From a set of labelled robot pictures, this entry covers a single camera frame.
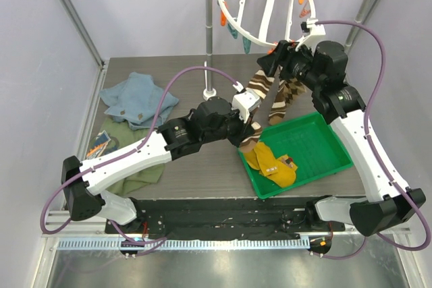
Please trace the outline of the brown striped sock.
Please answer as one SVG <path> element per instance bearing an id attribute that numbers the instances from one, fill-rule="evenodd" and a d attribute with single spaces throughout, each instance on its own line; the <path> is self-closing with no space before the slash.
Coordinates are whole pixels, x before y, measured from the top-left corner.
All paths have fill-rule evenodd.
<path id="1" fill-rule="evenodd" d="M 246 89 L 252 90 L 261 100 L 264 100 L 274 83 L 274 79 L 274 77 L 266 76 L 264 71 L 260 69 L 250 79 Z M 250 126 L 253 128 L 253 134 L 245 138 L 239 146 L 239 151 L 244 154 L 254 149 L 263 133 L 263 128 L 257 121 L 252 121 Z"/>
<path id="2" fill-rule="evenodd" d="M 286 81 L 280 80 L 277 94 L 275 96 L 275 100 L 273 101 L 268 116 L 269 125 L 276 125 L 278 123 L 281 123 L 286 115 L 288 106 L 286 102 L 285 90 L 286 90 Z"/>

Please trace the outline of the yellow sock with patch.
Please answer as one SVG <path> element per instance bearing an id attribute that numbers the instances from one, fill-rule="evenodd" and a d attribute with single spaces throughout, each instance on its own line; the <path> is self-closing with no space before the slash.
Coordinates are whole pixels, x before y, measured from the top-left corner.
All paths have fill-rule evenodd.
<path id="1" fill-rule="evenodd" d="M 291 186 L 296 181 L 298 166 L 290 156 L 262 158 L 258 162 L 259 173 L 279 187 Z"/>

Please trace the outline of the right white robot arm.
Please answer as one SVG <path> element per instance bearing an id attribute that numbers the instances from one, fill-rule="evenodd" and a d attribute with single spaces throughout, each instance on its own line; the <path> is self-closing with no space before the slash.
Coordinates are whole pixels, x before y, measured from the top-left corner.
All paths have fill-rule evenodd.
<path id="1" fill-rule="evenodd" d="M 318 231 L 337 221 L 369 237 L 405 223 L 425 203 L 422 189 L 412 189 L 393 166 L 361 95 L 345 82 L 348 56 L 343 45 L 326 40 L 311 50 L 282 40 L 257 63 L 267 77 L 296 78 L 311 91 L 314 108 L 342 141 L 364 187 L 364 199 L 328 196 L 313 202 L 304 215 L 308 228 Z"/>

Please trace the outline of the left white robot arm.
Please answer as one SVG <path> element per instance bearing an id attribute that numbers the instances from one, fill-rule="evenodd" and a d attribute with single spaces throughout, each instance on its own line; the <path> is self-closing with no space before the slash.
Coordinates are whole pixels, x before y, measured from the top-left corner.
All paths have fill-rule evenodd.
<path id="1" fill-rule="evenodd" d="M 232 102 L 214 96 L 186 116 L 149 132 L 142 141 L 95 159 L 65 159 L 62 182 L 71 220 L 99 216 L 128 233 L 139 232 L 144 217 L 137 201 L 112 194 L 108 187 L 143 169 L 197 153 L 204 144 L 229 140 L 239 147 L 254 133 L 252 116 L 260 103 L 248 92 L 235 95 Z"/>

